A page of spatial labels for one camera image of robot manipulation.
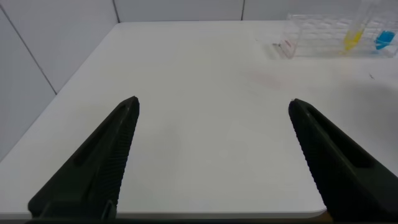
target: table surface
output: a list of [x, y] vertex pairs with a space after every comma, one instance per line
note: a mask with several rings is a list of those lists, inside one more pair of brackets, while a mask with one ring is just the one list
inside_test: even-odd
[[141, 104], [120, 217], [306, 218], [325, 211], [288, 115], [300, 98], [398, 174], [396, 59], [275, 60], [281, 21], [122, 23], [0, 162], [0, 218], [113, 108]]

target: blue object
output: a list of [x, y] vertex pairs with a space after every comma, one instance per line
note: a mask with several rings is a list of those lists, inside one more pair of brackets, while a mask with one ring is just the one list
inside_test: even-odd
[[391, 31], [384, 30], [381, 32], [379, 37], [375, 40], [376, 50], [383, 49], [384, 47], [390, 45], [395, 35], [396, 33]]

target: test tube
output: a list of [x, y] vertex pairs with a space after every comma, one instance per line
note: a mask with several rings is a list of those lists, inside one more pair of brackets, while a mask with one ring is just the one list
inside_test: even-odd
[[361, 40], [366, 25], [371, 20], [375, 8], [380, 0], [362, 0], [354, 20], [349, 25], [348, 32], [344, 38], [344, 48], [348, 52]]

